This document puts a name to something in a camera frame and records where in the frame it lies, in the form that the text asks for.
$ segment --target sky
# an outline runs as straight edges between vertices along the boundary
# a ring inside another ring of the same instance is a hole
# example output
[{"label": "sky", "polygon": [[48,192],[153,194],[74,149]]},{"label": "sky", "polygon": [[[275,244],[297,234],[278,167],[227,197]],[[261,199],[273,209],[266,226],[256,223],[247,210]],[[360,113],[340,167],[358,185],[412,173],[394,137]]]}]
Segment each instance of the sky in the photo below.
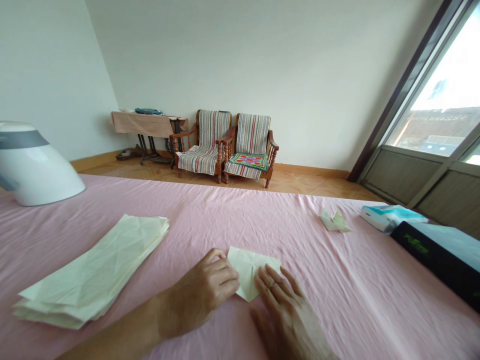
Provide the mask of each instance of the sky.
[{"label": "sky", "polygon": [[[443,91],[432,96],[444,81]],[[428,80],[411,110],[480,107],[480,3]]]}]

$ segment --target pink bedsheet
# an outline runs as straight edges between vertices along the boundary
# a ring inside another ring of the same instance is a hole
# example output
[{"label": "pink bedsheet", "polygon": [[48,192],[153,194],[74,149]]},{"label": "pink bedsheet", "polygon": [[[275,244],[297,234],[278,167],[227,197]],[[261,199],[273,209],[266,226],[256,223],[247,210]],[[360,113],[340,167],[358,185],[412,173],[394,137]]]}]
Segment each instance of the pink bedsheet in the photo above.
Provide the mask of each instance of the pink bedsheet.
[{"label": "pink bedsheet", "polygon": [[[342,359],[473,359],[480,318],[388,236],[358,214],[369,201],[82,175],[87,189],[22,207],[0,191],[0,359],[52,359],[174,284],[210,248],[281,259],[300,280]],[[322,207],[354,232],[328,232]],[[79,331],[19,321],[17,293],[87,251],[123,214],[164,216],[170,232],[108,313]],[[259,306],[260,299],[253,306]],[[234,295],[201,328],[147,359],[266,359]]]}]

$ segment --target wooden chair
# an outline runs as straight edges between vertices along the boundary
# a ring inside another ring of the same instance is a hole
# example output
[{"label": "wooden chair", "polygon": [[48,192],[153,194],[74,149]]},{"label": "wooden chair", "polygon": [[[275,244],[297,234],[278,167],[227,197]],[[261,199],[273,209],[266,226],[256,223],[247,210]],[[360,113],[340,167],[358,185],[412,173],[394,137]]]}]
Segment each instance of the wooden chair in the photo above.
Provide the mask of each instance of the wooden chair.
[{"label": "wooden chair", "polygon": [[[270,117],[238,113],[235,126],[232,126],[223,141],[225,151],[225,183],[229,183],[229,175],[240,175],[251,179],[266,179],[268,189],[274,172],[275,158],[279,146],[275,143],[274,133],[270,130]],[[261,171],[236,163],[228,162],[234,154],[265,154],[268,169]]]},{"label": "wooden chair", "polygon": [[[224,161],[224,139],[232,124],[232,114],[228,111],[198,110],[196,123],[190,131],[170,135],[176,157],[178,177],[182,178],[182,169],[194,173],[217,176],[222,181],[222,162]],[[196,132],[196,145],[190,143],[190,135]],[[178,139],[185,148],[184,138],[188,139],[188,150],[179,152]]]}]

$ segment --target hand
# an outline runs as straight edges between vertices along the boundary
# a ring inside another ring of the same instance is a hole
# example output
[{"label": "hand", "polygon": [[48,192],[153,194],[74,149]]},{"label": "hand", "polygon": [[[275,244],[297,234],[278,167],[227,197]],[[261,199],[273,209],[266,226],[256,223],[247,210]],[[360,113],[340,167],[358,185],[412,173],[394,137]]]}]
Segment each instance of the hand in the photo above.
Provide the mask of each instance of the hand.
[{"label": "hand", "polygon": [[161,340],[181,336],[206,323],[214,311],[239,289],[239,273],[222,250],[213,248],[175,285],[159,297]]},{"label": "hand", "polygon": [[261,311],[252,309],[251,314],[269,359],[337,359],[297,280],[284,267],[280,270],[291,287],[269,265],[255,276],[273,329]]}]

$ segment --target white appliance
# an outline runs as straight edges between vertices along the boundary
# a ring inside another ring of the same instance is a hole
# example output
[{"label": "white appliance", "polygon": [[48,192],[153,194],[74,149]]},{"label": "white appliance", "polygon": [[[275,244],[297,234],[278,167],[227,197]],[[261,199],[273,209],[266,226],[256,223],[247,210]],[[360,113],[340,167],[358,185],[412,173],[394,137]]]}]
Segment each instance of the white appliance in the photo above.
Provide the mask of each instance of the white appliance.
[{"label": "white appliance", "polygon": [[33,125],[0,121],[0,185],[23,206],[71,198],[85,184]]}]

